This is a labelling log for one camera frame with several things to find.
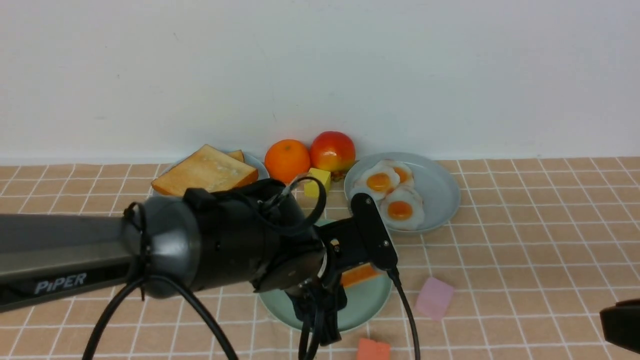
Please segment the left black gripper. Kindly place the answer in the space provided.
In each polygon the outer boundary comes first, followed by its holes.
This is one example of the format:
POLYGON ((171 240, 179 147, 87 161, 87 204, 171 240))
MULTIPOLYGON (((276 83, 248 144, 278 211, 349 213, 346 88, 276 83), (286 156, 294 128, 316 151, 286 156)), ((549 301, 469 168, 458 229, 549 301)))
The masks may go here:
POLYGON ((320 275, 303 285, 299 296, 290 294, 289 298, 299 321, 337 321, 338 312, 348 303, 345 287, 341 284, 342 273, 371 263, 367 262, 352 216, 315 227, 315 230, 326 248, 320 275))

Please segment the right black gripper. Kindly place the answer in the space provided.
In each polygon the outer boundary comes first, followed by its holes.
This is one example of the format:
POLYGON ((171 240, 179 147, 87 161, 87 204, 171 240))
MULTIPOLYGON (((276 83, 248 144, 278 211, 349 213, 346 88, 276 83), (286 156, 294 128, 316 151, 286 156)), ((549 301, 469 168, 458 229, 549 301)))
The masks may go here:
POLYGON ((640 353, 640 300, 618 301, 599 312, 604 340, 632 353, 640 353))

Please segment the left robot arm Piper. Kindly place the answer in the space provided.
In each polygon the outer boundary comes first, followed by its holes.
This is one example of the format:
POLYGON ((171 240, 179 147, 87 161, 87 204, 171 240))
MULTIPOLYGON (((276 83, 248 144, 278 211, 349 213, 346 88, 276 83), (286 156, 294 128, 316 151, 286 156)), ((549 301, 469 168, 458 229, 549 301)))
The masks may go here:
POLYGON ((193 292, 249 283, 301 297, 370 262, 389 233, 366 194, 351 217, 318 226, 285 184, 265 178, 230 191, 153 196, 121 217, 1 216, 1 311, 166 275, 193 292))

